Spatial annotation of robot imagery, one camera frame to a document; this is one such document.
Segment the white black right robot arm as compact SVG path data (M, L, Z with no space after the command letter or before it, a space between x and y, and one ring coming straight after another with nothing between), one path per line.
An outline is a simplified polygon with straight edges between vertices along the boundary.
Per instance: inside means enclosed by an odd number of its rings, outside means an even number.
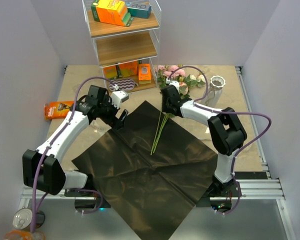
M217 167L213 192L220 197L230 190L233 179L233 158L247 139L247 133L231 107L208 107L190 98L181 98L177 88L170 84L161 90L162 111L181 118L191 119L209 128L212 144L217 150Z

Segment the black wrapping paper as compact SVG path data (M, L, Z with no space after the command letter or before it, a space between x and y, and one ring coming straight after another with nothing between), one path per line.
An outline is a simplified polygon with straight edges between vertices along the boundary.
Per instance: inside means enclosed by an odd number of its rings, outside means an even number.
M160 112L144 101L73 160L143 240L167 240L212 183L217 154L169 120L155 152Z

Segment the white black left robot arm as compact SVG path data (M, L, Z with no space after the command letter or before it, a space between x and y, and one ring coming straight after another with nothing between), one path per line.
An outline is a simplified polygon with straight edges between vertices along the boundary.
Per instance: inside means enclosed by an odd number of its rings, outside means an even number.
M82 196L89 196L94 184L85 173L64 171L61 166L64 155L78 135L96 119L101 119L113 129L122 128L128 111L124 110L119 118L116 114L128 99L129 94L124 90L109 93L106 88L91 85L88 93L73 103L54 133L35 150L24 152L24 185L54 196L68 189L76 189Z

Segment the pink artificial flower bouquet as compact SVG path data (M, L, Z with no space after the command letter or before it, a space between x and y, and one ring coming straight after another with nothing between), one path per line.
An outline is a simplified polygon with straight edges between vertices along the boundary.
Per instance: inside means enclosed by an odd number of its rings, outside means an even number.
M198 70L198 76L194 76L193 74L189 74L186 76L186 72L184 68L193 68ZM187 65L171 65L171 66L163 66L158 65L156 70L157 76L160 81L160 88L163 89L164 87L168 86L169 84L177 84L178 92L181 99L188 98L190 96L190 89L194 87L203 87L207 85L207 77L202 70L194 66L187 66ZM160 110L159 120L155 132L155 137L152 143L152 148L150 154L154 154L157 145L159 143L162 131L168 121L168 119L175 117L172 113L166 113L162 117L163 109Z

